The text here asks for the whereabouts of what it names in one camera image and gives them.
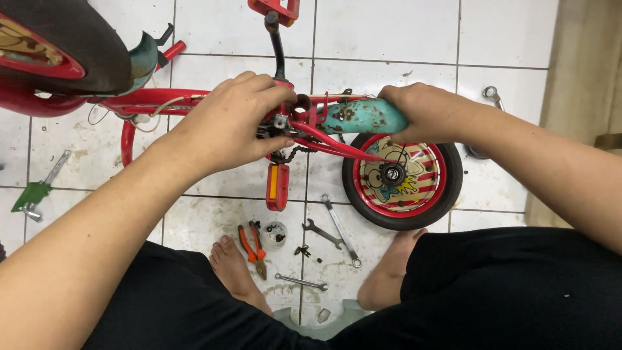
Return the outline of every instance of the dirty floor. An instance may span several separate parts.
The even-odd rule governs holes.
[[[188,49],[155,74],[148,87],[212,89],[245,70],[274,73],[274,59],[262,17],[245,0],[89,0],[117,30],[128,48],[141,31],[159,37],[175,24],[174,40]],[[425,82],[491,104],[482,90],[497,87],[506,110],[537,124],[548,73],[557,0],[302,0],[300,19],[282,29],[286,72],[298,93],[377,94],[382,86]],[[121,170],[122,121],[85,105],[59,118],[29,118],[0,110],[0,241],[9,253],[31,239]],[[137,132],[134,154],[171,130],[181,117],[163,118],[153,133]],[[63,150],[73,151],[39,206],[38,224],[9,211],[29,181],[44,179]],[[466,157],[462,194],[451,213],[429,227],[458,232],[524,224],[527,191],[492,161]],[[213,175],[193,186],[154,229],[149,240],[167,247],[209,254],[212,243],[249,220],[280,221],[289,236],[268,252],[268,280],[254,279],[274,310],[292,308],[292,318],[317,324],[322,308],[341,313],[341,300],[356,291],[391,243],[395,232],[362,218],[341,185],[341,159],[298,154],[291,163],[290,202],[284,212],[266,209],[268,161],[260,160]],[[312,218],[338,237],[319,203],[324,192],[353,237],[363,267],[353,268],[347,251],[337,250],[300,224]],[[309,244],[311,258],[294,256]],[[254,273],[254,266],[248,267]],[[275,273],[328,283],[327,291],[283,283]]]

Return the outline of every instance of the hand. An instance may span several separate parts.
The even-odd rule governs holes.
[[[294,91],[277,86],[269,75],[244,72],[220,83],[161,139],[201,179],[292,146],[291,138],[259,140],[256,133],[268,112],[296,101]]]
[[[400,88],[385,86],[378,97],[393,103],[410,122],[405,130],[391,136],[398,144],[463,143],[465,131],[474,130],[478,117],[490,107],[424,83]]]

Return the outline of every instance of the green wrench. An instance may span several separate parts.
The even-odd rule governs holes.
[[[30,217],[32,220],[36,222],[43,221],[43,216],[34,212],[34,207],[41,203],[43,198],[50,194],[52,190],[51,183],[60,171],[60,168],[63,167],[69,156],[71,155],[71,151],[65,151],[63,155],[60,157],[50,174],[45,178],[44,181],[39,182],[29,182],[22,192],[22,195],[19,196],[17,202],[11,209],[11,212],[23,212],[26,216]]]

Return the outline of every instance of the orange-handled pliers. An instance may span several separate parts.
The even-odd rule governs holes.
[[[253,252],[250,244],[248,244],[248,241],[246,240],[246,235],[244,234],[244,226],[242,225],[238,226],[239,242],[242,244],[242,247],[244,247],[246,253],[248,254],[248,261],[255,264],[255,269],[257,270],[257,273],[265,281],[267,278],[266,263],[264,263],[264,257],[266,256],[266,252],[261,247],[261,241],[259,239],[259,229],[257,228],[257,225],[255,225],[255,223],[252,221],[249,221],[248,225],[251,229],[251,232],[253,233],[253,236],[255,236],[255,246],[257,247],[257,253]]]

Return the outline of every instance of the forearm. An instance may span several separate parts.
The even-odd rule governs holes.
[[[0,265],[6,348],[79,348],[137,251],[192,185],[154,144]]]
[[[482,109],[463,141],[482,149],[585,235],[622,255],[622,159]]]

